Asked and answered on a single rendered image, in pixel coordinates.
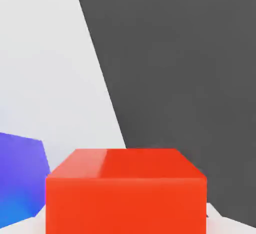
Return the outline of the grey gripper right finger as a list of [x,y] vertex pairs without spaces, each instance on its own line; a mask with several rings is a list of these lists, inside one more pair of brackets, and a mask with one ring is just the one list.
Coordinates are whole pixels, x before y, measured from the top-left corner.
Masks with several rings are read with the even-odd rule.
[[206,212],[206,234],[256,234],[255,227],[221,216],[209,202]]

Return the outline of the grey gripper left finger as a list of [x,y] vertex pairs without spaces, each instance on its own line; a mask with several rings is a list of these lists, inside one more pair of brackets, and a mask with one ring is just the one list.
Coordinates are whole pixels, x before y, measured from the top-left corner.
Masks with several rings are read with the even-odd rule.
[[0,234],[46,234],[46,206],[35,217],[0,228]]

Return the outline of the small red cube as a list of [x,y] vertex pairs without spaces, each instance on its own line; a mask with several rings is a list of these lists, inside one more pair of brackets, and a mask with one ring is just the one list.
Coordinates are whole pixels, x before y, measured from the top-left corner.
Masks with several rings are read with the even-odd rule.
[[173,148],[76,149],[45,194],[45,234],[207,232],[207,178]]

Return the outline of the large purple box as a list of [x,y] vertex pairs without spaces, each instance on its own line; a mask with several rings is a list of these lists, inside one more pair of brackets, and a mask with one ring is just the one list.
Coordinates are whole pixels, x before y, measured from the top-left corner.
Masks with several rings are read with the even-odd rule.
[[0,132],[0,228],[40,212],[50,172],[41,140]]

